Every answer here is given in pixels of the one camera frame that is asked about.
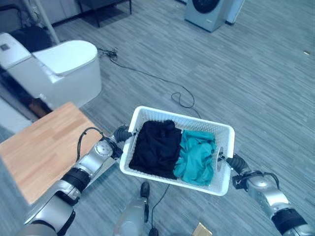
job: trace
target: wooden table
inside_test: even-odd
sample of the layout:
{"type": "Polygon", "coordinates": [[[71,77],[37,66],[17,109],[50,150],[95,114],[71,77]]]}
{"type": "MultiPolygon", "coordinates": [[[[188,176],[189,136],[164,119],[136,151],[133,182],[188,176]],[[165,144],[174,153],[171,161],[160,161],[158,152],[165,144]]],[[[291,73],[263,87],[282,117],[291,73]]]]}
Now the wooden table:
{"type": "MultiPolygon", "coordinates": [[[[0,155],[29,204],[73,166],[79,136],[90,126],[95,125],[66,103],[0,144],[0,155]]],[[[89,130],[81,156],[100,138],[97,131],[89,130]]]]}

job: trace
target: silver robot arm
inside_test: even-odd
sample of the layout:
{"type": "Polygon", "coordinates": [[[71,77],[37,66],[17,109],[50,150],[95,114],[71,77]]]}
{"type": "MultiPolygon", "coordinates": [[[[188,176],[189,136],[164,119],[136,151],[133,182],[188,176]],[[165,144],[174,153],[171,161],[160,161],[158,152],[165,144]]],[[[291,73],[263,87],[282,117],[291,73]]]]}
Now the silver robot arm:
{"type": "Polygon", "coordinates": [[[278,178],[274,174],[251,171],[237,154],[225,160],[238,173],[232,178],[233,186],[245,189],[283,236],[315,236],[315,229],[293,208],[280,190],[278,178]],[[272,176],[277,187],[265,176],[272,176]]]}
{"type": "MultiPolygon", "coordinates": [[[[119,158],[122,154],[116,143],[131,136],[126,129],[126,126],[118,128],[110,138],[98,130],[103,138],[32,205],[24,223],[26,226],[17,236],[65,235],[75,218],[73,206],[78,203],[82,191],[99,177],[99,171],[108,158],[119,158]]],[[[81,135],[80,143],[87,130],[81,135]]]]}

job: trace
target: black cable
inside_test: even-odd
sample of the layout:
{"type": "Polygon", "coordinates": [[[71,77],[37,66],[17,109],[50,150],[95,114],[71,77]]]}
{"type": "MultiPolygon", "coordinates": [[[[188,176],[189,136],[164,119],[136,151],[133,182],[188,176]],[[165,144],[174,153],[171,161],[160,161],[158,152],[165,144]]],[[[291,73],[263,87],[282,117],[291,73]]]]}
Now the black cable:
{"type": "Polygon", "coordinates": [[[280,183],[279,183],[279,179],[278,177],[274,174],[274,173],[269,173],[269,172],[265,172],[264,173],[265,176],[271,176],[272,178],[274,178],[276,184],[277,184],[277,188],[280,190],[280,183]]]}
{"type": "Polygon", "coordinates": [[[178,2],[180,2],[180,3],[182,3],[182,4],[184,4],[184,5],[187,5],[187,2],[184,1],[184,0],[175,0],[175,1],[178,1],[178,2]]]}
{"type": "Polygon", "coordinates": [[[17,14],[18,14],[18,17],[20,18],[21,28],[23,29],[24,25],[23,25],[22,11],[18,10],[17,14]]]}
{"type": "Polygon", "coordinates": [[[166,195],[166,192],[169,188],[169,185],[167,186],[165,192],[163,193],[162,197],[160,198],[160,200],[154,205],[154,207],[152,208],[152,211],[151,211],[151,228],[153,228],[153,211],[154,209],[156,208],[156,206],[162,201],[162,199],[165,197],[166,195]]]}
{"type": "Polygon", "coordinates": [[[269,173],[269,172],[264,172],[264,173],[257,173],[257,174],[251,174],[251,175],[248,175],[248,176],[245,176],[241,179],[241,181],[244,181],[246,179],[249,179],[251,177],[255,177],[255,176],[271,176],[275,182],[276,182],[276,185],[277,185],[277,188],[280,190],[280,183],[279,183],[279,179],[278,177],[274,174],[274,173],[269,173]]]}
{"type": "Polygon", "coordinates": [[[82,134],[80,135],[80,137],[79,137],[79,141],[78,141],[78,145],[77,145],[77,159],[76,159],[76,162],[80,159],[80,152],[81,152],[81,142],[82,142],[82,139],[83,139],[83,137],[87,134],[87,131],[90,130],[90,129],[94,129],[94,130],[98,131],[98,132],[102,135],[102,137],[103,137],[104,139],[106,139],[104,133],[103,133],[101,130],[99,130],[98,128],[89,127],[89,128],[87,128],[87,129],[85,129],[85,130],[82,132],[82,134]]]}
{"type": "Polygon", "coordinates": [[[121,68],[124,68],[124,69],[128,69],[128,70],[132,70],[132,71],[135,71],[135,72],[138,72],[138,73],[141,73],[141,74],[144,74],[144,75],[147,75],[149,77],[152,77],[152,78],[155,78],[155,79],[158,79],[158,80],[161,80],[163,82],[166,82],[166,83],[170,83],[170,84],[174,84],[174,85],[177,85],[177,86],[180,86],[182,87],[185,91],[188,92],[188,94],[191,96],[192,98],[192,104],[191,105],[184,105],[182,102],[181,102],[181,96],[182,94],[180,92],[175,92],[171,95],[171,99],[178,103],[181,107],[184,107],[184,108],[187,108],[187,109],[192,109],[193,111],[196,112],[196,114],[198,115],[198,117],[201,119],[201,115],[199,114],[199,112],[193,108],[193,106],[195,105],[195,97],[194,95],[183,85],[179,84],[179,83],[176,83],[176,82],[173,82],[173,81],[170,81],[170,80],[166,80],[166,79],[163,79],[161,77],[158,77],[158,76],[155,76],[153,74],[150,74],[148,72],[145,72],[145,71],[141,71],[141,70],[138,70],[138,69],[135,69],[135,68],[132,68],[132,67],[129,67],[129,66],[125,66],[125,65],[121,65],[117,62],[118,60],[118,55],[117,55],[117,49],[113,49],[112,51],[111,50],[106,50],[106,49],[102,49],[102,48],[98,48],[98,51],[100,52],[99,53],[99,58],[103,58],[103,57],[108,57],[110,59],[110,61],[112,63],[114,63],[115,65],[121,67],[121,68]],[[174,98],[175,95],[178,95],[178,100],[176,100],[174,98]]]}

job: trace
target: floor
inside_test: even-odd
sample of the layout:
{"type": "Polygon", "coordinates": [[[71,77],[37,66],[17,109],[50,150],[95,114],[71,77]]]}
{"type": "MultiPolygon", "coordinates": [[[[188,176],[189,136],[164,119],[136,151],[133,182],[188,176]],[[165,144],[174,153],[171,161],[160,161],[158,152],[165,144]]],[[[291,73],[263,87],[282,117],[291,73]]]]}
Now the floor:
{"type": "MultiPolygon", "coordinates": [[[[213,33],[184,21],[185,6],[176,1],[134,0],[133,6],[132,15],[127,3],[101,12],[99,29],[87,16],[56,27],[57,35],[116,47],[119,63],[188,87],[202,118],[231,125],[235,152],[252,169],[277,174],[283,192],[315,226],[314,2],[247,0],[234,26],[213,33]]],[[[140,105],[196,116],[170,100],[180,91],[183,102],[191,102],[181,88],[108,59],[101,60],[101,73],[102,92],[82,111],[106,131],[128,124],[140,105]]],[[[2,164],[0,169],[0,229],[14,235],[27,206],[2,164]]],[[[85,191],[68,235],[112,235],[142,181],[113,166],[85,191]]],[[[152,205],[167,186],[150,185],[152,205]]],[[[223,197],[170,186],[155,211],[160,235],[190,235],[199,221],[215,236],[280,235],[254,200],[232,185],[223,197]]],[[[149,230],[146,224],[144,235],[149,230]]]]}

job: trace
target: teal clothing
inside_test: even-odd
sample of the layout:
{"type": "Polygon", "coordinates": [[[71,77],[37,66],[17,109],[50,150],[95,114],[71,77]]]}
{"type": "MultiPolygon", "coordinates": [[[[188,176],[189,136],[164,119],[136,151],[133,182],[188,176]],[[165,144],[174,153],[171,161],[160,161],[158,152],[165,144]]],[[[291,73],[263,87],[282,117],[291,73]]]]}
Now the teal clothing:
{"type": "Polygon", "coordinates": [[[180,158],[174,175],[187,183],[209,185],[213,177],[212,153],[216,149],[212,133],[184,130],[180,158]]]}

